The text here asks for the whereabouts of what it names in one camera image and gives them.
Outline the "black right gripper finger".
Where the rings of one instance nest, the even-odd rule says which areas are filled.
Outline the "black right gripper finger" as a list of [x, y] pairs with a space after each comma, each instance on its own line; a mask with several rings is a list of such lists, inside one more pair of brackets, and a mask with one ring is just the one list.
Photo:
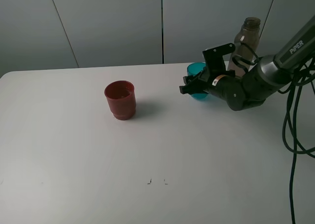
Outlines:
[[204, 74], [204, 71], [199, 72], [196, 75], [188, 75], [184, 76], [183, 80], [185, 84], [190, 84], [192, 82], [202, 84], [204, 80], [202, 79], [202, 76]]
[[193, 94], [208, 94], [207, 91], [205, 91], [205, 85], [202, 83], [198, 83], [198, 82], [190, 82], [184, 86], [180, 86], [180, 93], [181, 94], [189, 94], [189, 95], [193, 95]]

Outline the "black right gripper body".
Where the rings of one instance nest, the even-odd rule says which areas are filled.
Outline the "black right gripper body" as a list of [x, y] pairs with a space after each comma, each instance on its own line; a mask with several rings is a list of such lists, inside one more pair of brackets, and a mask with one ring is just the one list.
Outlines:
[[199, 74], [201, 93], [210, 94], [227, 103], [244, 103], [244, 89], [241, 80], [226, 74], [210, 76], [205, 70]]

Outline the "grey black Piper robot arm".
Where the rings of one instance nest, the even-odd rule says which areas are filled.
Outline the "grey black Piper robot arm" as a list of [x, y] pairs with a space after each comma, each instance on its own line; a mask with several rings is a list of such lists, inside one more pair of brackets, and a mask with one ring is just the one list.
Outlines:
[[205, 67], [195, 76], [183, 77], [180, 86], [182, 94], [211, 94], [226, 101], [233, 111], [241, 111], [260, 106], [266, 98], [290, 84], [301, 86], [299, 79], [307, 76], [309, 81], [314, 75], [310, 66], [300, 68], [315, 56], [315, 19], [311, 18], [305, 26], [275, 55], [256, 58], [249, 62], [236, 55], [232, 59], [244, 76], [237, 78], [235, 71], [226, 70], [223, 56], [236, 49], [228, 43], [203, 51]]

